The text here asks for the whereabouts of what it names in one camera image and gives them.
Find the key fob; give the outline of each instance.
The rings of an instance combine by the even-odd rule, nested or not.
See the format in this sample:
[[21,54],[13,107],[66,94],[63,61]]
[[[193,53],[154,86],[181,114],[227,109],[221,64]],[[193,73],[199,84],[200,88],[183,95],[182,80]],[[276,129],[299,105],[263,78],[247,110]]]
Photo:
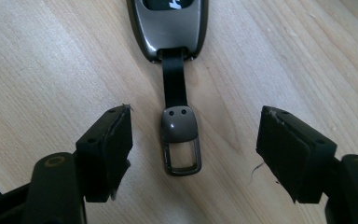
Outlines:
[[162,49],[183,48],[195,59],[205,39],[208,0],[128,0],[131,26],[142,53],[152,63]]

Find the black leather strap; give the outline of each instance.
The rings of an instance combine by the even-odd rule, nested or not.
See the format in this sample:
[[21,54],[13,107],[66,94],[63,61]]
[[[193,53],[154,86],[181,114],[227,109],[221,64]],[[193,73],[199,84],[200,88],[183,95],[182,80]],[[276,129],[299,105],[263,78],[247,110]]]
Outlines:
[[162,74],[164,76],[166,108],[187,105],[182,49],[165,49],[162,51]]

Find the wood grain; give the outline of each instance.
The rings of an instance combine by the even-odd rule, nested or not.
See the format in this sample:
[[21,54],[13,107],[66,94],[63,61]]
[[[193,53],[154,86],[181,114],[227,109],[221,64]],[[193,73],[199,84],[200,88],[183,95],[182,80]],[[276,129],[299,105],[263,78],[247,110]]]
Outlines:
[[[325,223],[293,204],[255,153],[262,105],[290,111],[358,154],[358,0],[210,1],[199,58],[186,63],[203,167],[171,177],[159,140],[161,67],[136,44],[126,1],[0,0],[0,190],[48,154],[75,150],[101,114],[131,104],[131,168],[89,223]],[[174,151],[186,164],[190,150]]]

